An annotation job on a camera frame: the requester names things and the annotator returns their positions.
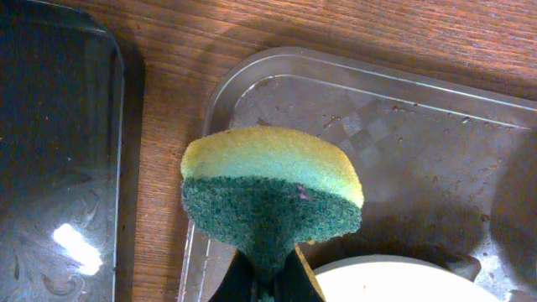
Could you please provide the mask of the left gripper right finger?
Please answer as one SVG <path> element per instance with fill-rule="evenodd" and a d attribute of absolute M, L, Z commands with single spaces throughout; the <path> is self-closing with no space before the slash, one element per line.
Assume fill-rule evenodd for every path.
<path fill-rule="evenodd" d="M 298 246 L 274 277 L 275 302 L 325 302 L 315 275 Z"/>

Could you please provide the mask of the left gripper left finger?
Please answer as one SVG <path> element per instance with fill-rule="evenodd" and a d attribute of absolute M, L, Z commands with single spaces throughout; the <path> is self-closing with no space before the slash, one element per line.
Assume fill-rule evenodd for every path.
<path fill-rule="evenodd" d="M 224 279 L 209 302 L 252 302 L 256 300 L 256 275 L 248 258 L 236 251 Z"/>

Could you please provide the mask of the white plate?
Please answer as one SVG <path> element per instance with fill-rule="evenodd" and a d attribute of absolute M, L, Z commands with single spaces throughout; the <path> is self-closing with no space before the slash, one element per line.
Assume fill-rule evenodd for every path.
<path fill-rule="evenodd" d="M 392 255 L 342 259 L 314 270 L 327 302 L 498 302 L 498 298 L 434 264 Z"/>

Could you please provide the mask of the green yellow sponge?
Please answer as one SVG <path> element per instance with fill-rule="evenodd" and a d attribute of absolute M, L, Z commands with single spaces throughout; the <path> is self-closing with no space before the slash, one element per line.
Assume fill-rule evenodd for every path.
<path fill-rule="evenodd" d="M 300 242 L 356 232 L 364 196 L 350 159 L 301 131 L 234 128 L 197 139 L 181 161 L 182 203 L 210 239 L 270 280 Z"/>

